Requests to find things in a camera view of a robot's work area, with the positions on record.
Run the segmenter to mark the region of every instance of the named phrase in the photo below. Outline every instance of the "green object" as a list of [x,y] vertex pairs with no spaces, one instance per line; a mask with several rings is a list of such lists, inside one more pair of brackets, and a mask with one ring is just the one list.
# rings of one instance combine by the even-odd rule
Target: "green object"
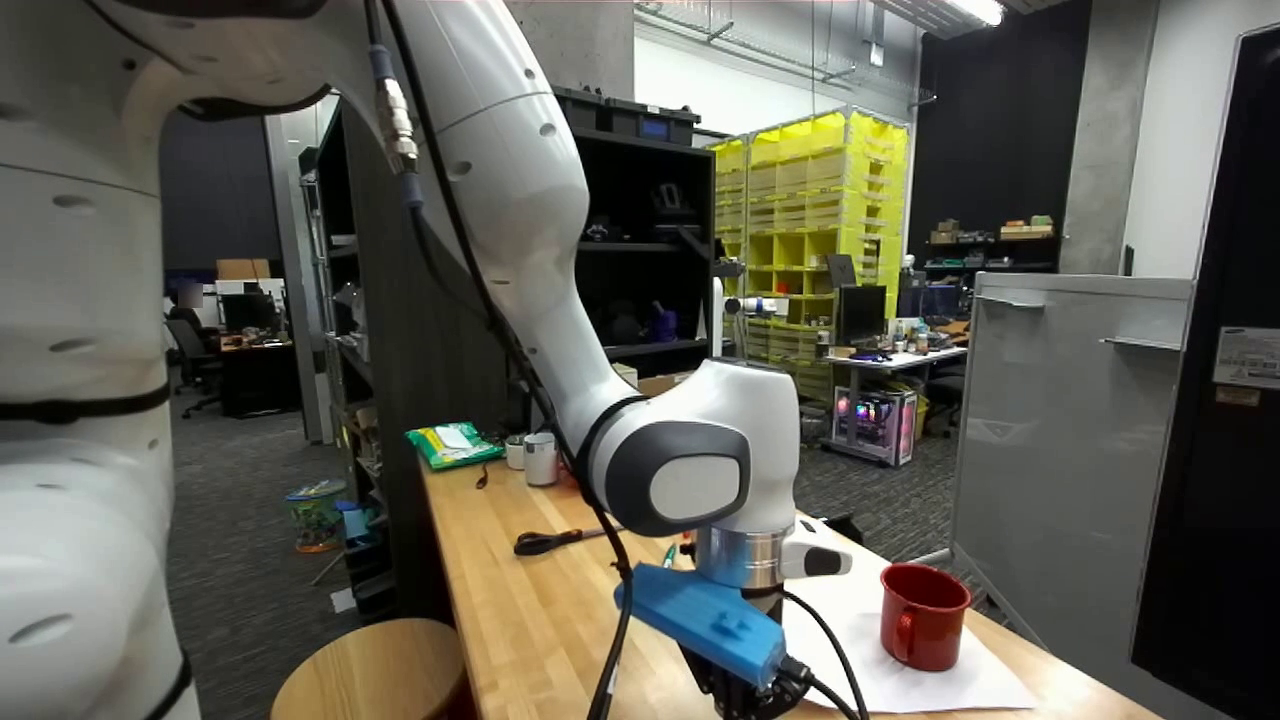
[[297,490],[287,495],[287,515],[297,523],[297,547],[327,547],[339,537],[339,513],[331,501],[342,491],[339,481],[320,481],[306,490]]
[[432,471],[446,471],[446,469],[467,469],[467,465],[489,465],[500,460],[505,448],[489,446],[474,426],[432,426],[432,427],[413,427],[405,433],[405,440],[415,448],[415,458],[432,469]]

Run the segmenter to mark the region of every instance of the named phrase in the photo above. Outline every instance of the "cardboard box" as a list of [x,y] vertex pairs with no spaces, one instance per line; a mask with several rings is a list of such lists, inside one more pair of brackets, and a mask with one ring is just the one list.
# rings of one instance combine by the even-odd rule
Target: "cardboard box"
[[273,264],[261,256],[247,256],[247,261],[226,256],[226,261],[217,261],[217,276],[218,280],[262,280],[262,276],[273,276]]
[[659,396],[677,386],[685,386],[686,373],[673,373],[673,378],[640,378],[640,396]]

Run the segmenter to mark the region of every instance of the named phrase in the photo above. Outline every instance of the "yellow shelving unit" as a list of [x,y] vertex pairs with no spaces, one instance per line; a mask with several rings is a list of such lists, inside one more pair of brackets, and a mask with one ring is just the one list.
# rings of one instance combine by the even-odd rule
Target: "yellow shelving unit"
[[742,256],[746,233],[746,141],[717,146],[717,237],[725,256]]
[[856,284],[884,284],[895,312],[905,264],[908,127],[822,114],[783,127],[717,146],[717,227],[746,272],[729,297],[786,301],[783,321],[752,330],[752,358],[786,367],[802,389],[822,389],[818,362],[796,348],[814,323],[835,321],[827,256],[850,256]]

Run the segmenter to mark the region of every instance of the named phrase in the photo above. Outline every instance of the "wooden stool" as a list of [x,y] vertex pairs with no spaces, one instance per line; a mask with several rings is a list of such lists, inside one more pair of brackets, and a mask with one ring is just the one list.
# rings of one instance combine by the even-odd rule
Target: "wooden stool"
[[388,622],[313,651],[274,691],[273,720],[423,720],[465,684],[446,626]]

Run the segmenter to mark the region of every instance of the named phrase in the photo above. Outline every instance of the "ceiling light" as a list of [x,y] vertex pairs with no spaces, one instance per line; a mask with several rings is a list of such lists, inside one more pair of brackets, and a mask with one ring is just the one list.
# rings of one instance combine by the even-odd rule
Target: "ceiling light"
[[1002,22],[1002,3],[997,0],[948,0],[948,3],[991,29]]
[[884,67],[884,9],[871,3],[871,67]]

